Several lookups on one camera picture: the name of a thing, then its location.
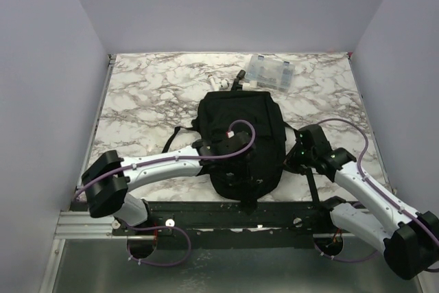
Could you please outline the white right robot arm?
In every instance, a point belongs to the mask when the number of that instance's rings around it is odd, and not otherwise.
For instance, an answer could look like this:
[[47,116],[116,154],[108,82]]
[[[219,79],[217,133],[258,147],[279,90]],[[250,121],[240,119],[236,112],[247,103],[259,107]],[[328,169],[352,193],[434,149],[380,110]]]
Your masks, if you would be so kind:
[[357,198],[366,208],[332,199],[329,209],[316,214],[316,226],[329,233],[335,228],[357,236],[378,253],[402,279],[432,272],[438,262],[438,217],[420,213],[378,183],[344,148],[333,149],[323,129],[312,124],[295,130],[296,143],[288,152],[285,168],[304,175],[308,169],[326,176]]

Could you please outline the black student backpack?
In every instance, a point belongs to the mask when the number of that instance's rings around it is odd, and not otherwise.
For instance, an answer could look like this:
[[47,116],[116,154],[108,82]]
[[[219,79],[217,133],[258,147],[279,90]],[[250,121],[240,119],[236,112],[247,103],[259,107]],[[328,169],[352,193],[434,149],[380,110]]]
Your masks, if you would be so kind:
[[239,201],[252,213],[257,200],[278,186],[283,172],[305,175],[313,205],[320,203],[311,169],[301,164],[307,149],[297,141],[286,150],[289,128],[270,93],[216,91],[200,101],[189,130],[200,134],[193,146],[203,156],[225,156],[202,161],[201,173],[209,175],[220,196]]

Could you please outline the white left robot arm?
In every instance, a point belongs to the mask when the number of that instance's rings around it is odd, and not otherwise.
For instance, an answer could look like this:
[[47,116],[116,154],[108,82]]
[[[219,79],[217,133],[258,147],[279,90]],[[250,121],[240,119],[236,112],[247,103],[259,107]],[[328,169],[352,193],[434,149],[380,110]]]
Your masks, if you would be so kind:
[[103,153],[82,175],[82,188],[92,218],[113,216],[136,234],[146,234],[152,226],[147,202],[131,191],[170,178],[195,177],[203,170],[240,161],[255,140],[254,132],[228,130],[225,139],[211,144],[197,140],[173,152],[150,156],[121,157],[116,150]]

